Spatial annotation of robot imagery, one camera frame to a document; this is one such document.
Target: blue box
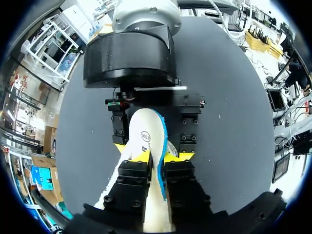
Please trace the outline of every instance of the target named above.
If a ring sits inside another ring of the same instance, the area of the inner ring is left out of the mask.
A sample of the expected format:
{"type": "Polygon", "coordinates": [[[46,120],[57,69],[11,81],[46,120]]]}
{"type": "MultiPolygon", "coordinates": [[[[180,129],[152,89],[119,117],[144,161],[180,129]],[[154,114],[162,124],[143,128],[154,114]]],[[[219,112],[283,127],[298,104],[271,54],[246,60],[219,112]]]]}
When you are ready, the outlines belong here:
{"type": "Polygon", "coordinates": [[[53,190],[51,173],[49,168],[39,167],[41,187],[43,190],[53,190]]]}

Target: cardboard box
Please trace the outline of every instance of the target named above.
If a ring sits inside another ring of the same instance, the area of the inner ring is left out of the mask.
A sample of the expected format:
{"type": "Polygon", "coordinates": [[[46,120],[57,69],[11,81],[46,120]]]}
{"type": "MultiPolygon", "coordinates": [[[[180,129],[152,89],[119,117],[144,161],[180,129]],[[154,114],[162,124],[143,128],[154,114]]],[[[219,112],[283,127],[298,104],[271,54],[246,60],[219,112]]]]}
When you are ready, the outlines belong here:
{"type": "Polygon", "coordinates": [[[59,124],[59,115],[56,114],[56,115],[54,115],[54,121],[53,121],[52,127],[58,128],[58,124],[59,124]]]}
{"type": "Polygon", "coordinates": [[[20,187],[21,194],[23,194],[24,196],[28,196],[28,192],[26,190],[26,187],[25,187],[23,179],[18,178],[18,182],[19,182],[19,187],[20,187]]]}
{"type": "Polygon", "coordinates": [[[43,140],[43,152],[44,153],[51,153],[53,135],[55,134],[56,130],[57,129],[54,127],[45,126],[44,140],[43,140]]]}
{"type": "Polygon", "coordinates": [[[51,173],[49,168],[39,167],[41,187],[43,190],[53,190],[51,173]]]}
{"type": "Polygon", "coordinates": [[[53,184],[53,194],[58,202],[62,202],[64,199],[60,190],[58,171],[56,168],[50,168],[50,172],[53,184]]]}
{"type": "Polygon", "coordinates": [[[51,205],[56,205],[58,204],[58,200],[55,198],[53,191],[50,190],[40,190],[39,191],[41,195],[51,204],[51,205]]]}
{"type": "Polygon", "coordinates": [[[36,167],[47,167],[47,168],[56,168],[55,159],[47,158],[47,157],[40,157],[40,156],[31,156],[33,164],[36,167]]]}
{"type": "Polygon", "coordinates": [[[31,178],[31,172],[30,172],[30,170],[28,170],[27,168],[24,168],[24,175],[25,175],[27,178],[31,178]]]}

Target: white shelf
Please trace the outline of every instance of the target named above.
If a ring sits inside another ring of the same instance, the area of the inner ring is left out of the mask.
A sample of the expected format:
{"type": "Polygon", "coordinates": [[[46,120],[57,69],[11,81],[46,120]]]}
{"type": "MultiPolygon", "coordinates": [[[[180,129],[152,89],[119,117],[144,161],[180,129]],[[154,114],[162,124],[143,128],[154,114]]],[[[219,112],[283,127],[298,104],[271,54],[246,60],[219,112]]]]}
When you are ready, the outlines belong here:
{"type": "Polygon", "coordinates": [[[52,28],[52,26],[53,25],[47,27],[31,44],[34,45],[35,43],[37,43],[37,41],[39,41],[42,38],[42,36],[52,28]]]}
{"type": "Polygon", "coordinates": [[[66,73],[65,79],[68,80],[69,74],[71,73],[72,69],[74,68],[74,65],[75,65],[75,63],[77,62],[79,56],[80,56],[80,53],[78,53],[78,54],[76,55],[76,58],[74,59],[72,66],[68,69],[68,71],[67,71],[67,73],[66,73]]]}
{"type": "Polygon", "coordinates": [[[54,36],[55,33],[57,33],[57,30],[52,31],[51,35],[48,36],[46,39],[44,39],[44,43],[36,50],[35,55],[39,53],[39,51],[47,44],[47,42],[54,36]]]}
{"type": "Polygon", "coordinates": [[[59,66],[62,64],[64,58],[66,57],[67,53],[70,51],[70,49],[73,47],[74,45],[71,44],[68,49],[65,51],[64,55],[62,56],[62,58],[60,59],[60,61],[58,62],[58,65],[56,66],[55,70],[58,70],[59,66]]]}
{"type": "Polygon", "coordinates": [[[42,80],[46,81],[52,87],[59,90],[65,83],[69,82],[67,78],[77,61],[77,57],[79,56],[79,54],[76,56],[74,62],[72,63],[72,66],[66,72],[65,71],[62,73],[58,72],[61,63],[66,58],[70,49],[72,49],[73,47],[78,48],[78,45],[66,33],[66,31],[68,33],[71,32],[70,28],[72,28],[72,25],[66,24],[64,25],[64,27],[65,29],[62,30],[54,21],[49,21],[49,26],[47,26],[47,28],[26,49],[25,57],[23,59],[23,62],[25,63],[27,69],[32,70],[32,72],[37,74],[42,80]],[[42,52],[44,48],[47,47],[47,44],[51,41],[51,39],[55,35],[58,38],[59,34],[62,35],[64,38],[66,38],[70,42],[70,45],[66,51],[63,51],[64,55],[62,56],[59,63],[51,65],[48,61],[47,62],[43,61],[41,55],[44,54],[42,52]]]}
{"type": "MultiPolygon", "coordinates": [[[[13,172],[13,169],[12,169],[12,163],[11,163],[11,155],[14,155],[14,156],[17,156],[19,158],[19,163],[20,163],[20,166],[22,167],[23,163],[22,163],[22,158],[25,158],[25,159],[30,159],[31,160],[31,157],[30,156],[25,156],[25,155],[21,155],[21,154],[18,154],[16,152],[13,152],[11,150],[9,150],[9,153],[8,153],[8,158],[9,158],[9,166],[10,166],[10,171],[11,171],[11,176],[12,176],[12,179],[13,179],[13,183],[14,183],[14,186],[16,188],[16,192],[18,193],[21,201],[23,202],[23,199],[22,199],[22,196],[18,190],[18,186],[16,184],[16,181],[15,181],[15,176],[14,176],[14,172],[13,172]]],[[[45,225],[45,227],[48,229],[48,230],[51,230],[53,229],[54,227],[51,225],[51,227],[48,227],[48,225],[44,222],[39,210],[41,210],[41,207],[40,205],[37,205],[37,204],[34,204],[34,201],[30,195],[30,192],[28,190],[28,186],[27,186],[27,183],[26,183],[26,179],[25,179],[25,174],[24,174],[24,170],[21,170],[22,172],[22,176],[23,176],[23,181],[24,181],[24,184],[25,184],[25,187],[26,187],[26,190],[27,190],[27,193],[28,193],[28,196],[30,198],[30,201],[32,204],[24,204],[24,206],[27,208],[27,209],[33,209],[36,211],[40,221],[45,225]]]]}
{"type": "Polygon", "coordinates": [[[20,166],[21,166],[21,174],[23,175],[23,180],[24,180],[24,184],[25,184],[25,187],[26,187],[26,191],[28,193],[28,196],[29,196],[29,199],[31,201],[31,204],[33,205],[34,201],[33,201],[33,198],[30,195],[30,192],[29,192],[29,189],[28,189],[28,184],[26,183],[25,174],[24,174],[24,170],[23,170],[23,161],[22,161],[21,157],[19,157],[19,163],[20,163],[20,166]]]}

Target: wire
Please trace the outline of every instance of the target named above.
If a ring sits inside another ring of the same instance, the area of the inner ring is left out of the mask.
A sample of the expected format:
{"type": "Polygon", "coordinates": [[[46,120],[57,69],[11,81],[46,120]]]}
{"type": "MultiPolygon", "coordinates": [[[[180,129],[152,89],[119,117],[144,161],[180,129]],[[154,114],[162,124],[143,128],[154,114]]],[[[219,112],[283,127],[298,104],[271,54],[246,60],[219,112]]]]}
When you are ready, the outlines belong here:
{"type": "Polygon", "coordinates": [[[279,144],[276,144],[275,142],[274,142],[274,144],[276,145],[276,146],[280,146],[281,145],[281,143],[283,143],[284,142],[284,140],[287,140],[288,141],[288,143],[289,143],[289,146],[292,144],[286,137],[283,137],[283,136],[278,136],[277,138],[275,138],[275,140],[274,141],[276,141],[277,139],[279,139],[279,138],[282,138],[283,140],[281,140],[281,142],[279,143],[279,144]]]}
{"type": "Polygon", "coordinates": [[[116,101],[114,99],[115,90],[116,90],[116,88],[114,88],[114,91],[113,91],[113,101],[114,101],[114,104],[116,104],[116,101]]]}
{"type": "Polygon", "coordinates": [[[298,118],[299,118],[302,114],[308,114],[308,113],[303,112],[303,113],[301,113],[300,115],[298,115],[298,117],[297,117],[296,120],[294,121],[295,123],[297,122],[298,118]]]}
{"type": "MultiPolygon", "coordinates": [[[[218,15],[222,21],[222,24],[225,28],[225,31],[227,32],[227,34],[232,37],[232,38],[240,38],[243,34],[245,34],[245,32],[247,31],[247,28],[248,27],[245,27],[245,29],[240,33],[240,34],[237,34],[237,35],[233,35],[230,33],[228,27],[226,26],[226,23],[224,21],[224,18],[223,18],[223,15],[220,11],[220,9],[217,7],[217,5],[214,3],[213,0],[208,0],[208,2],[211,4],[211,6],[214,7],[214,9],[218,12],[218,15]]],[[[253,4],[252,4],[252,0],[249,0],[249,4],[250,4],[250,11],[249,11],[249,19],[248,19],[248,24],[251,24],[251,21],[252,21],[252,14],[253,14],[253,4]]]]}

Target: laboratory floor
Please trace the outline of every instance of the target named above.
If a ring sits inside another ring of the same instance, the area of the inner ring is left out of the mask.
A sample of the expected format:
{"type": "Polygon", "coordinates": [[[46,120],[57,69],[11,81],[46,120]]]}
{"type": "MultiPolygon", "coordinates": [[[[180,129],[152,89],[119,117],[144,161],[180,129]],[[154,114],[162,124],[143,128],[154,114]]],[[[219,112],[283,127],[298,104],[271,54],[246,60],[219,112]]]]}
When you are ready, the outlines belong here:
{"type": "MultiPolygon", "coordinates": [[[[270,37],[272,38],[277,37],[277,32],[269,29],[268,27],[265,27],[264,31],[267,33],[267,35],[271,35],[270,37]]],[[[262,53],[249,49],[247,42],[244,41],[244,36],[234,41],[237,45],[243,45],[247,48],[245,55],[248,57],[251,64],[255,68],[259,79],[264,86],[264,89],[275,88],[274,86],[272,87],[266,82],[266,77],[275,77],[279,73],[278,63],[280,62],[285,64],[287,60],[282,56],[280,56],[279,59],[276,59],[267,52],[262,53]]],[[[284,72],[280,76],[279,81],[286,79],[287,76],[288,73],[284,72]]],[[[55,114],[59,114],[62,100],[66,93],[66,87],[67,85],[61,93],[51,90],[46,105],[42,107],[42,109],[38,112],[39,117],[44,119],[47,124],[49,124],[49,121],[53,121],[53,116],[55,114]]],[[[286,102],[288,98],[292,98],[292,93],[293,92],[283,94],[285,96],[284,102],[286,102]]],[[[302,180],[304,171],[306,171],[306,169],[304,170],[304,165],[306,164],[305,161],[305,156],[300,157],[300,159],[291,156],[287,174],[279,179],[276,183],[272,184],[270,191],[274,192],[276,188],[279,188],[284,192],[283,197],[286,200],[290,199],[298,191],[298,187],[289,186],[289,184],[297,185],[302,180]]]]}

